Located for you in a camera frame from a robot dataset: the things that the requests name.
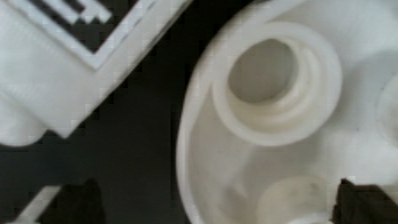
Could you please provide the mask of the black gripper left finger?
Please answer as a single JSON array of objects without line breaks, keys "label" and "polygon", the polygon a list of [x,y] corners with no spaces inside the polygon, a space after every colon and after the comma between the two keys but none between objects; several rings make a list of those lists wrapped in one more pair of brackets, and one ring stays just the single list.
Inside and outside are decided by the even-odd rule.
[{"label": "black gripper left finger", "polygon": [[40,216],[40,224],[107,224],[102,188],[95,179],[63,186]]}]

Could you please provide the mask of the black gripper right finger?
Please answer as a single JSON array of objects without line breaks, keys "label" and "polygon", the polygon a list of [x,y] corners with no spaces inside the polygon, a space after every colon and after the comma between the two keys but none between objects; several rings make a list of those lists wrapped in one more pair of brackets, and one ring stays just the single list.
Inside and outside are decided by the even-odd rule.
[{"label": "black gripper right finger", "polygon": [[333,224],[398,224],[398,203],[382,188],[342,180]]}]

